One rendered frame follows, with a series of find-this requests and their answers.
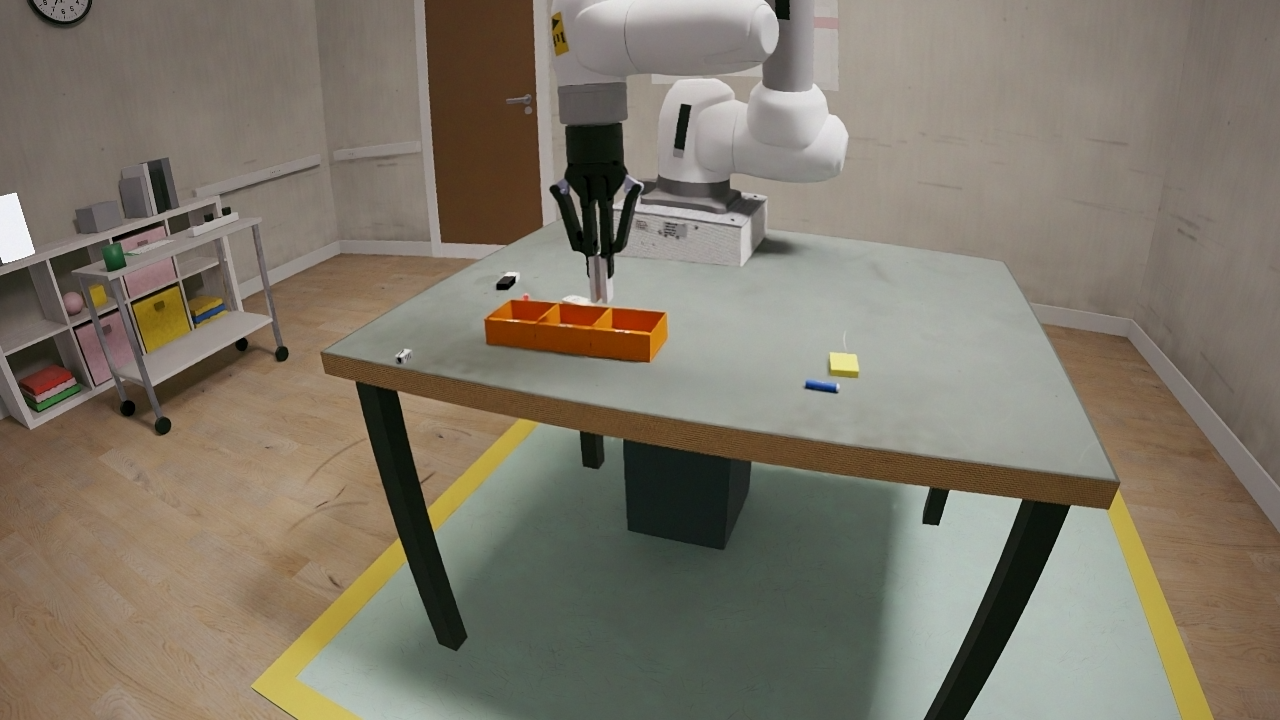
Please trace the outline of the orange three-compartment tray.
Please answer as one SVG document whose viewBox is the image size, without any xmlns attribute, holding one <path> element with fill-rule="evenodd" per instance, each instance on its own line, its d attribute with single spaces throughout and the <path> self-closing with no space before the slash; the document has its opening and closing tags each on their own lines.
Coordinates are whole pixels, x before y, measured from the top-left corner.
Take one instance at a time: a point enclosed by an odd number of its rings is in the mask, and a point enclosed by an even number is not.
<svg viewBox="0 0 1280 720">
<path fill-rule="evenodd" d="M 486 345 L 640 363 L 652 363 L 668 338 L 667 313 L 515 299 L 484 324 Z"/>
</svg>

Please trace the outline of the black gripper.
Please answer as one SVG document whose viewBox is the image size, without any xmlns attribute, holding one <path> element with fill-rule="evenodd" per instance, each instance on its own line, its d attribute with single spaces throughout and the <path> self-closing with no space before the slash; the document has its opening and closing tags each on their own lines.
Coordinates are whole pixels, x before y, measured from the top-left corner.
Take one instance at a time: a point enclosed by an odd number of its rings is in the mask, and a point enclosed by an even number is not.
<svg viewBox="0 0 1280 720">
<path fill-rule="evenodd" d="M 621 252 L 628 243 L 637 197 L 645 184 L 630 177 L 625 167 L 623 123 L 564 126 L 564 138 L 567 159 L 564 178 L 550 184 L 549 191 L 558 202 L 571 249 L 586 256 L 591 304 L 596 304 L 600 299 L 602 304 L 609 304 L 613 299 L 614 252 Z M 623 183 L 627 195 L 614 240 L 614 195 Z M 582 229 L 570 195 L 570 186 L 580 199 Z M 599 247 L 596 200 L 600 220 Z M 602 252 L 596 252 L 599 249 Z"/>
</svg>

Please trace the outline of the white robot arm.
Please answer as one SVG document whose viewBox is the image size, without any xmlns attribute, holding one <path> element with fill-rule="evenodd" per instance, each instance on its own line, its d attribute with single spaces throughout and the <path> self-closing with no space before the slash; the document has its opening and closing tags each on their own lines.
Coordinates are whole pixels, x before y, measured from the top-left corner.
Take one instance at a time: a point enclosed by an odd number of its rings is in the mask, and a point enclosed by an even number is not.
<svg viewBox="0 0 1280 720">
<path fill-rule="evenodd" d="M 813 47 L 814 0 L 553 0 L 550 9 L 564 126 L 626 120 L 627 76 L 721 76 L 762 64 L 748 104 L 721 79 L 669 88 L 658 178 L 637 179 L 643 205 L 723 215 L 742 197 L 730 174 L 790 183 L 838 176 L 849 133 L 813 85 Z"/>
</svg>

